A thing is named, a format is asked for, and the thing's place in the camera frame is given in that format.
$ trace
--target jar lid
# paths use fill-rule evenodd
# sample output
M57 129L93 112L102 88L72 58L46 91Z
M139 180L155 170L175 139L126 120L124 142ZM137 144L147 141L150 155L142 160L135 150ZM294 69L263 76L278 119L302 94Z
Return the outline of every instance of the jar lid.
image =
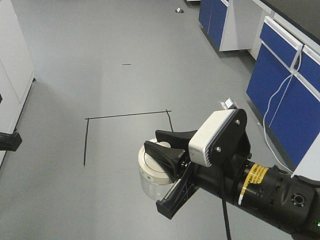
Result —
M157 142L157 139L154 138L150 142L157 143L161 146L170 148L168 142ZM167 185L172 184L168 174L165 170L145 151L145 146L143 145L138 154L139 170L141 175L151 183L158 185Z

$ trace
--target blue drawer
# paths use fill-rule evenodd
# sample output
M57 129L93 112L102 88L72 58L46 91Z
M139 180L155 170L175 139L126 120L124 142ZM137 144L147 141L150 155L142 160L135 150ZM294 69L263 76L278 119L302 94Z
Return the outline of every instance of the blue drawer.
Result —
M264 20L260 38L289 68L294 67L302 43L270 17Z
M302 51L299 73L320 92L320 56L307 46Z

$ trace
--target yellow label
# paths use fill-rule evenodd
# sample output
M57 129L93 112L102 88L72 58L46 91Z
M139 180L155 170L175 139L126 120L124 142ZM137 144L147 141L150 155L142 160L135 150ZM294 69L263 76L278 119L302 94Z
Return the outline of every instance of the yellow label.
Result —
M262 182L262 180L264 179L268 169L269 168L266 166L262 166L258 163L255 163L251 167L248 175L246 176L246 179L244 181L240 196L242 196L242 197L244 196L249 184L260 184Z

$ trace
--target black countertop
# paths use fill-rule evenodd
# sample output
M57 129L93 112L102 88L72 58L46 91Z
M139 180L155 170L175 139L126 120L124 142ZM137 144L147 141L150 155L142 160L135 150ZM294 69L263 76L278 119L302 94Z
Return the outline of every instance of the black countertop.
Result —
M320 45L320 0L261 0Z

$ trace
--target black object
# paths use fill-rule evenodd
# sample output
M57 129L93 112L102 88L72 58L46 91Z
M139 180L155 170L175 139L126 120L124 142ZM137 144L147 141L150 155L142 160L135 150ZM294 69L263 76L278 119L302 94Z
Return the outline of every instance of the black object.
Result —
M243 109L235 111L244 127L234 128L234 121L223 127L209 146L211 167L190 160L187 143L196 131L156 131L158 142L169 142L171 148L178 147L180 152L184 150L180 158L176 154L171 159L158 160L161 155L168 157L164 153L168 150L145 143L148 146L146 153L160 165L169 166L164 170L175 180L167 195L156 202L157 210L171 219L197 189L202 188L219 198L225 195L230 204L286 233L320 238L320 182L303 176L291 177L276 166L268 168L249 161L251 147L245 130L247 115ZM216 146L223 146L228 151L219 155Z
M15 152L21 143L22 139L18 132L12 134L0 132L0 151Z

